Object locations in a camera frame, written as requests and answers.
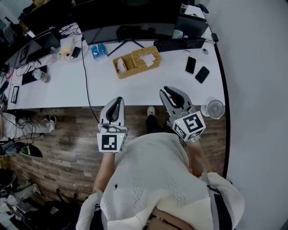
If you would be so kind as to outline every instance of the wooden floor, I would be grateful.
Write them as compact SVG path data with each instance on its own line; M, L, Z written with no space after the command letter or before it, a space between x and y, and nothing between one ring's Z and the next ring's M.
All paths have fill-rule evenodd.
M125 108L125 123L129 129L127 141L146 134L146 111L145 106ZM92 191L103 155L98 151L97 122L89 108L43 110L35 117L42 119L47 113L57 116L57 128L55 132L35 139L34 145L42 151L43 158L11 156L11 169L17 173L20 181L32 178L39 185L43 195L35 195L33 199L41 204L58 199L57 188L68 199L77 193L77 200L81 203ZM156 117L160 125L166 121L167 115L162 106L156 107ZM204 120L207 128L200 142L213 170L222 175L225 116L220 120Z

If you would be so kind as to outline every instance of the white sweater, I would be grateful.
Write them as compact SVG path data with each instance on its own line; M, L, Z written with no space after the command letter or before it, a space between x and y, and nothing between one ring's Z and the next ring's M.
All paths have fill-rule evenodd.
M188 156L175 134L153 133L132 140L116 155L115 173L105 192L98 191L83 203L76 229L89 229L95 205L100 203L108 230L141 230L155 207L196 230L212 230L207 185L188 167ZM216 173L208 177L229 201L235 227L244 211L241 194Z

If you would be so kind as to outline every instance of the paper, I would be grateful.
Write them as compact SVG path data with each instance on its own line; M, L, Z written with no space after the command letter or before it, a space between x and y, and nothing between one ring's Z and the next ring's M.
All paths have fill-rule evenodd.
M118 59L117 70L118 70L118 73L120 73L120 74L126 72L126 69L125 69L124 62L123 62L122 58Z
M58 212L59 211L59 209L58 208L55 208L54 206L52 207L52 209L51 209L51 211L50 211L50 213L52 214L52 215L54 215L56 212Z
M35 37L35 34L33 34L32 31L28 31L27 34L28 34L31 38L34 38L34 37Z
M152 66L154 64L153 61L156 60L153 53L142 55L140 56L140 59L142 59L146 63L147 67Z

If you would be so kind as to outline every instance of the shoe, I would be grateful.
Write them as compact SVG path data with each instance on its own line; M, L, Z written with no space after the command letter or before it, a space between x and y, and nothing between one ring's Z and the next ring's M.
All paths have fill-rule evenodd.
M47 114L46 117L45 117L45 119L47 119L48 121L50 121L50 120L51 120L51 115L50 115L50 114Z
M37 184L33 184L32 186L34 186L37 189L36 193L38 193L39 195L42 195L41 190L39 189Z
M56 119L56 116L55 116L55 115L52 115L52 116L51 116L51 121L53 121L53 122L55 123L55 125L56 125L57 119Z
M153 115L155 116L155 108L154 106L149 106L149 108L147 109L147 116Z

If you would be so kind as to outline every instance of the smartphone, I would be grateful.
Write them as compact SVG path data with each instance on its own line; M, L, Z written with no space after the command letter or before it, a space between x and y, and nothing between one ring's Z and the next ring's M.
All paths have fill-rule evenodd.
M198 72L198 74L196 74L195 79L200 82L203 83L203 81L207 78L207 76L209 75L210 71L206 68L206 67L202 67L200 69L200 71Z
M193 74L195 69L196 59L193 57L188 57L187 65L185 71Z

